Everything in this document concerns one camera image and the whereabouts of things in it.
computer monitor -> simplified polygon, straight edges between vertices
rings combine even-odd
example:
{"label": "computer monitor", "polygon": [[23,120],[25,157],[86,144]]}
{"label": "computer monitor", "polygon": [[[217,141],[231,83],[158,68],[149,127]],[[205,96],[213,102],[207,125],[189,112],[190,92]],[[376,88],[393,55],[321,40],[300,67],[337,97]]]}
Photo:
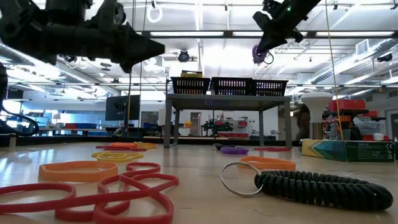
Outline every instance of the computer monitor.
{"label": "computer monitor", "polygon": [[[127,111],[128,104],[129,98],[127,96],[108,97],[106,99],[105,120],[124,121],[126,118],[125,111]],[[130,96],[130,116],[128,119],[129,121],[139,119],[139,108],[139,95]]]}

white lamp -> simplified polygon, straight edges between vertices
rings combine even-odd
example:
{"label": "white lamp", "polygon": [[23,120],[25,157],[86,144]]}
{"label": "white lamp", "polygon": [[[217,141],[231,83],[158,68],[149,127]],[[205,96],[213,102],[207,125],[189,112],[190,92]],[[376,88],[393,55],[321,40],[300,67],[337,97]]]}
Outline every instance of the white lamp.
{"label": "white lamp", "polygon": [[325,92],[306,93],[301,96],[301,100],[309,108],[310,137],[314,140],[323,139],[322,113],[326,105],[333,99],[333,95]]}
{"label": "white lamp", "polygon": [[58,123],[58,120],[61,119],[61,114],[55,114],[52,116],[52,119],[55,119],[55,124]]}

wooden surface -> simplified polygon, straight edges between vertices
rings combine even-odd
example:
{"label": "wooden surface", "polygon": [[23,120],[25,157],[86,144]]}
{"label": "wooden surface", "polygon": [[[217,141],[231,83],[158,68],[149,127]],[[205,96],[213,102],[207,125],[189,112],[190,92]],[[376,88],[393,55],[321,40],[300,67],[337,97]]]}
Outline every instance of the wooden surface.
{"label": "wooden surface", "polygon": [[[93,160],[91,154],[100,150],[95,146],[103,143],[52,144],[17,147],[17,152],[0,152],[0,186],[40,182],[37,173],[40,164],[75,160]],[[297,170],[354,177],[387,187],[393,196],[398,196],[398,175],[394,163],[347,163],[302,156],[297,149],[292,152],[257,152],[251,156],[266,156],[288,159],[297,163]],[[335,208],[295,203],[290,200],[259,195],[241,198],[228,192],[220,182],[220,170],[228,162],[240,156],[227,156],[211,150],[211,146],[179,145],[171,149],[147,151],[139,161],[162,164],[162,173],[180,177],[180,185],[164,192],[175,206],[173,223],[178,224],[392,224],[398,223],[397,202],[385,212],[355,212]],[[125,172],[120,164],[119,173]],[[225,172],[227,183],[237,190],[255,190],[254,173],[248,169],[230,167]],[[156,185],[156,180],[144,181]],[[96,193],[96,184],[75,184],[78,195]],[[112,192],[118,184],[109,186]],[[39,202],[61,198],[65,194],[56,190],[10,194],[0,197],[0,203]],[[76,210],[91,209],[93,206]],[[157,202],[150,198],[134,200],[131,208],[121,216],[148,216],[164,213]],[[54,219],[54,211],[1,215],[0,223],[39,224],[68,223]]]}

key ring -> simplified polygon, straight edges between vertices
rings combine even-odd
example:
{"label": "key ring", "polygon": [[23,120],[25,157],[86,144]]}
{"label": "key ring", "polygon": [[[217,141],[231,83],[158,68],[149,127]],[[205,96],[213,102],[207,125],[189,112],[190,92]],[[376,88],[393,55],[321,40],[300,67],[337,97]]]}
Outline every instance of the key ring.
{"label": "key ring", "polygon": [[225,187],[227,190],[229,190],[231,193],[236,194],[236,195],[241,196],[241,197],[254,197],[254,196],[256,196],[257,194],[259,194],[259,193],[261,192],[261,190],[262,190],[262,186],[260,186],[259,189],[258,189],[256,192],[253,192],[253,193],[242,193],[242,192],[238,192],[237,190],[233,190],[231,187],[229,187],[229,186],[225,183],[225,180],[224,180],[224,177],[223,177],[224,170],[225,170],[226,168],[230,167],[230,166],[233,166],[233,165],[242,165],[242,166],[246,166],[246,167],[251,168],[252,170],[256,171],[257,175],[261,175],[261,172],[260,172],[257,168],[255,168],[254,166],[252,166],[252,165],[250,165],[250,164],[248,164],[248,163],[245,163],[245,162],[230,162],[229,164],[226,164],[226,165],[222,168],[221,173],[220,173],[221,183],[224,185],[224,187]]}

table leg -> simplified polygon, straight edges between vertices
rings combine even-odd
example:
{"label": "table leg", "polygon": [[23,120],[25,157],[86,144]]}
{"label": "table leg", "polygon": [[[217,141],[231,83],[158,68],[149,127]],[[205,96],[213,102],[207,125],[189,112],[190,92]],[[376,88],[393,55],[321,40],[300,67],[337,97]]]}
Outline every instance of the table leg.
{"label": "table leg", "polygon": [[172,109],[173,109],[173,101],[166,99],[166,118],[164,124],[163,147],[170,147],[170,132],[172,128]]}
{"label": "table leg", "polygon": [[260,128],[260,134],[259,134],[259,140],[260,140],[260,146],[264,145],[264,112],[259,111],[259,128]]}
{"label": "table leg", "polygon": [[174,124],[174,140],[173,145],[178,144],[178,131],[180,127],[180,110],[175,110],[175,124]]}
{"label": "table leg", "polygon": [[290,119],[290,102],[285,102],[285,134],[286,134],[286,147],[292,148],[292,121]]}

